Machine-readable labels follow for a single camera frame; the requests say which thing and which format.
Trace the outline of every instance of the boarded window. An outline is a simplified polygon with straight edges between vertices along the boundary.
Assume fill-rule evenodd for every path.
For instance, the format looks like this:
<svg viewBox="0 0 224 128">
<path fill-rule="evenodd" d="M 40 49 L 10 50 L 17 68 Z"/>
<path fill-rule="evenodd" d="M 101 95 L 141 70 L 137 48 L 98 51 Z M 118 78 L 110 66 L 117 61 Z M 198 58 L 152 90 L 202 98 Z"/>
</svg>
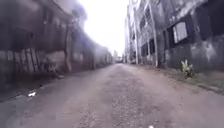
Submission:
<svg viewBox="0 0 224 128">
<path fill-rule="evenodd" d="M 186 23 L 185 22 L 178 23 L 176 26 L 174 26 L 173 32 L 175 43 L 178 43 L 183 39 L 187 38 Z"/>
<path fill-rule="evenodd" d="M 148 43 L 145 43 L 145 44 L 141 47 L 141 54 L 142 54 L 142 56 L 147 56 L 147 55 L 149 55 Z"/>
<path fill-rule="evenodd" d="M 145 27 L 145 17 L 142 17 L 139 27 L 141 30 L 143 29 L 143 27 Z"/>
<path fill-rule="evenodd" d="M 151 39 L 149 42 L 149 47 L 150 47 L 150 54 L 154 54 L 156 49 L 155 49 L 155 42 L 154 39 Z"/>
</svg>

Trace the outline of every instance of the window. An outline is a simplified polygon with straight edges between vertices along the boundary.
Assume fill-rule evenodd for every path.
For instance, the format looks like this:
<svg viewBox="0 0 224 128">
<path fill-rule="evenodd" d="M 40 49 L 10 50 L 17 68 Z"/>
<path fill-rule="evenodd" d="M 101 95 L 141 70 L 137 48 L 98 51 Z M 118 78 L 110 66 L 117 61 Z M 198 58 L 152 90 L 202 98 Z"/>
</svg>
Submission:
<svg viewBox="0 0 224 128">
<path fill-rule="evenodd" d="M 132 35 L 132 40 L 135 40 L 135 34 Z"/>
<path fill-rule="evenodd" d="M 179 43 L 183 39 L 187 38 L 188 35 L 187 35 L 186 23 L 180 22 L 176 26 L 174 26 L 173 33 L 175 43 Z"/>
<path fill-rule="evenodd" d="M 154 54 L 156 49 L 155 49 L 155 42 L 154 39 L 151 39 L 149 42 L 149 47 L 150 47 L 150 54 Z"/>
<path fill-rule="evenodd" d="M 212 36 L 212 30 L 210 25 L 210 17 L 207 9 L 204 6 L 200 6 L 196 9 L 198 31 L 202 40 L 206 40 Z"/>
<path fill-rule="evenodd" d="M 142 54 L 142 56 L 147 56 L 147 55 L 149 55 L 148 43 L 145 43 L 145 44 L 141 47 L 141 54 Z"/>
<path fill-rule="evenodd" d="M 45 23 L 51 23 L 53 21 L 53 12 L 51 12 L 47 7 L 43 8 L 43 19 Z"/>
<path fill-rule="evenodd" d="M 175 41 L 174 41 L 174 32 L 173 32 L 173 27 L 168 28 L 164 32 L 164 36 L 166 37 L 166 43 L 165 43 L 165 49 L 170 49 L 175 47 Z"/>
<path fill-rule="evenodd" d="M 136 59 L 136 51 L 133 52 L 133 59 Z"/>
<path fill-rule="evenodd" d="M 210 12 L 213 36 L 224 34 L 224 4 Z"/>
<path fill-rule="evenodd" d="M 149 10 L 149 8 L 147 8 L 146 11 L 145 11 L 145 19 L 146 19 L 146 21 L 148 21 L 148 22 L 151 21 L 151 15 L 150 15 L 150 10 Z"/>
<path fill-rule="evenodd" d="M 143 27 L 145 27 L 145 17 L 142 17 L 139 27 L 141 30 L 143 29 Z"/>
<path fill-rule="evenodd" d="M 163 37 L 164 37 L 164 44 L 165 44 L 165 50 L 169 49 L 170 45 L 169 45 L 169 31 L 165 30 L 163 31 Z"/>
</svg>

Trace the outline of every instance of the litter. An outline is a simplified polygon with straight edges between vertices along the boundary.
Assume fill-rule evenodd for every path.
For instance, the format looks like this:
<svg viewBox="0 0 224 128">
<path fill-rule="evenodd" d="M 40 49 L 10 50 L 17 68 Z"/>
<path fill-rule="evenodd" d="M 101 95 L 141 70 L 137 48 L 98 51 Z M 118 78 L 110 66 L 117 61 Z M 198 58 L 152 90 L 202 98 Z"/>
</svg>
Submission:
<svg viewBox="0 0 224 128">
<path fill-rule="evenodd" d="M 30 94 L 28 94 L 29 97 L 34 97 L 36 95 L 36 92 L 32 92 Z"/>
</svg>

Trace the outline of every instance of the trash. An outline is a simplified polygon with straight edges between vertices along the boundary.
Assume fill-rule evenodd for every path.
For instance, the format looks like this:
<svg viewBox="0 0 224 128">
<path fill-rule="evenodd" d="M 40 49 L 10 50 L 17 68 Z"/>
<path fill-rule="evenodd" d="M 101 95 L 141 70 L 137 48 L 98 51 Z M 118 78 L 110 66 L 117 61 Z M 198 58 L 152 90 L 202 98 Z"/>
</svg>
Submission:
<svg viewBox="0 0 224 128">
<path fill-rule="evenodd" d="M 150 125 L 149 128 L 154 128 L 154 127 L 152 125 Z"/>
<path fill-rule="evenodd" d="M 65 78 L 65 76 L 63 76 L 63 75 L 58 75 L 57 77 L 58 77 L 58 79 L 63 79 L 63 78 Z"/>
<path fill-rule="evenodd" d="M 32 92 L 30 94 L 28 94 L 29 97 L 34 97 L 36 95 L 36 92 Z"/>
</svg>

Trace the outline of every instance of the vegetation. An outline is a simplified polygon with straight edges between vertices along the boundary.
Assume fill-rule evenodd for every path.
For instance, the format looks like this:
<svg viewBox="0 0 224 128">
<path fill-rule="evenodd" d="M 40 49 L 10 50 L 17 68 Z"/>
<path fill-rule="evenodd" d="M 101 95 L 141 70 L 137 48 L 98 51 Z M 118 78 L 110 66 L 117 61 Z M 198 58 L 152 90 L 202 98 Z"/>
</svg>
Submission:
<svg viewBox="0 0 224 128">
<path fill-rule="evenodd" d="M 193 65 L 188 63 L 188 60 L 181 61 L 182 64 L 182 72 L 184 73 L 185 77 L 192 77 L 193 73 Z"/>
</svg>

